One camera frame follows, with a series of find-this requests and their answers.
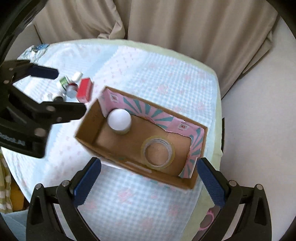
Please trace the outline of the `small red capped bottle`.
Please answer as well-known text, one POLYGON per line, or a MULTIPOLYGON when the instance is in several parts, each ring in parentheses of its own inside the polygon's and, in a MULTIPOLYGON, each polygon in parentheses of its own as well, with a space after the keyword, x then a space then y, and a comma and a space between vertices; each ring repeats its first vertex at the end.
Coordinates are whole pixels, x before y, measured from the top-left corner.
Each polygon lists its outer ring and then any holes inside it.
POLYGON ((75 98, 78 91, 78 85, 76 83, 71 83, 66 89, 66 96, 69 98, 75 98))

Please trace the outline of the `white tube with black cap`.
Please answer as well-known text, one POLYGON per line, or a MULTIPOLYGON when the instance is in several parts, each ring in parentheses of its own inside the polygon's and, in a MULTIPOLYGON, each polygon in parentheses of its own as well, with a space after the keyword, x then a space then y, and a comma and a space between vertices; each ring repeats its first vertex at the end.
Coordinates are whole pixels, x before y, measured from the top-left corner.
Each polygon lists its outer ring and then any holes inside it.
POLYGON ((65 102, 66 96, 62 92, 58 91, 58 92, 48 93, 47 99, 48 101, 52 101, 52 102, 65 102))

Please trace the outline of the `blue pink patterned tablecloth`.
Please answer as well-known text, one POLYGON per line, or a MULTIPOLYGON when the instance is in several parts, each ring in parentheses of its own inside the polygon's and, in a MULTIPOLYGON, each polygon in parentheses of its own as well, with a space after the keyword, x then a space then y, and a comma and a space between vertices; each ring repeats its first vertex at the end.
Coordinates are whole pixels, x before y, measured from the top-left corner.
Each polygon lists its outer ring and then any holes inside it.
MULTIPOLYGON (((221 99, 215 72, 206 65, 161 47, 124 40, 79 40, 30 46, 17 57, 57 68, 60 76, 81 72, 93 82, 91 102, 102 100, 108 86, 120 91, 103 100, 169 135, 173 114, 176 129, 189 121, 207 127, 189 135, 191 156, 177 171, 181 181, 193 176, 199 156, 220 167, 221 99)), ((57 124, 46 154, 37 159, 3 149, 5 160, 22 193, 30 199, 38 183, 55 186, 71 178, 92 154, 74 137, 79 121, 57 124)), ((114 167, 102 160, 102 171, 80 211, 101 240, 192 240, 213 202, 201 180, 181 190, 114 167)))

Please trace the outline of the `white lidded jar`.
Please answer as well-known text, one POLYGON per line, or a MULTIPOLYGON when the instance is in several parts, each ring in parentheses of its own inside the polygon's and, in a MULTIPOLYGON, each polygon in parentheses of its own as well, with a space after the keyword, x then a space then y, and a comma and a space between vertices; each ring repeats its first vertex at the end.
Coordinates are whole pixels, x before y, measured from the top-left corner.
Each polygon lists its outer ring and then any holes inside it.
POLYGON ((132 116, 125 109, 117 108, 108 114, 107 124, 115 133, 124 135, 130 131, 132 116))

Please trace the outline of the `cardboard box with pink lining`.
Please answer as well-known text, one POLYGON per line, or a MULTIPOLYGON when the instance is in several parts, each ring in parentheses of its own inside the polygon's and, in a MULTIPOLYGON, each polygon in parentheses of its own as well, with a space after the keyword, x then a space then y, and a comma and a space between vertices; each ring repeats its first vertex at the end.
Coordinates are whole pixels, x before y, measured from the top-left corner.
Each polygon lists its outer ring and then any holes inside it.
POLYGON ((197 160, 204 155, 207 127, 126 92, 105 87, 81 121, 76 140, 95 154, 152 180, 180 189, 192 189, 198 178, 197 160), (107 124, 117 108, 132 116, 128 133, 115 133, 107 124), (141 158, 143 142, 152 136, 169 140, 175 158, 165 169, 153 170, 141 158))

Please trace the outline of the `red carton box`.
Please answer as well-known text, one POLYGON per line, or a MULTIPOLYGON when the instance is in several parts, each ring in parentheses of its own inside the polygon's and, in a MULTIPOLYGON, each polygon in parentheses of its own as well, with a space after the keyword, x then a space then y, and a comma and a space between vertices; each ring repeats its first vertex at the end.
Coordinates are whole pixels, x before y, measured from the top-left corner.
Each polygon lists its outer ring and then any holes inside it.
POLYGON ((81 79, 76 98, 81 103, 87 103, 91 99, 93 82, 90 78, 81 79))

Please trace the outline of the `green labelled jar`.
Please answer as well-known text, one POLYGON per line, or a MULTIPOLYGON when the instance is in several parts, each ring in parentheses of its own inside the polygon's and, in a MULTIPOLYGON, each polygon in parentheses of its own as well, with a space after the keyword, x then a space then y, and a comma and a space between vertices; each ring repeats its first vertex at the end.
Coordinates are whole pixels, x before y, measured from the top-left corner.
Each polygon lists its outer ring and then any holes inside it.
POLYGON ((58 82, 57 86, 60 92, 65 93, 67 91, 67 88, 70 84, 70 80, 67 76, 63 76, 58 82))

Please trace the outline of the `beige curtain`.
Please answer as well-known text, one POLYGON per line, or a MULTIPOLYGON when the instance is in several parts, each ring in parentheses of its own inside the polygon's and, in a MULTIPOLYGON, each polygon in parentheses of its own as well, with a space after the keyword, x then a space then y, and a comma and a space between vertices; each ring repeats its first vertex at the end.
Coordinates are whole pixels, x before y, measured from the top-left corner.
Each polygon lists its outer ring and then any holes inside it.
POLYGON ((267 1, 48 1, 33 24, 44 43, 127 39, 211 67, 225 95, 272 48, 277 11, 267 1))

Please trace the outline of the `small white box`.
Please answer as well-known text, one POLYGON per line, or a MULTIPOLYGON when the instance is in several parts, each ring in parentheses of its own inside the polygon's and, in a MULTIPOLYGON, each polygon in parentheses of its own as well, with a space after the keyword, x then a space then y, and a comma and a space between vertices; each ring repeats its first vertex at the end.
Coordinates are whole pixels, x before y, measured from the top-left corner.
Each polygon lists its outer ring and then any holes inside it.
POLYGON ((83 76, 83 73, 75 72, 71 77, 71 81, 72 82, 78 82, 81 79, 82 76, 83 76))

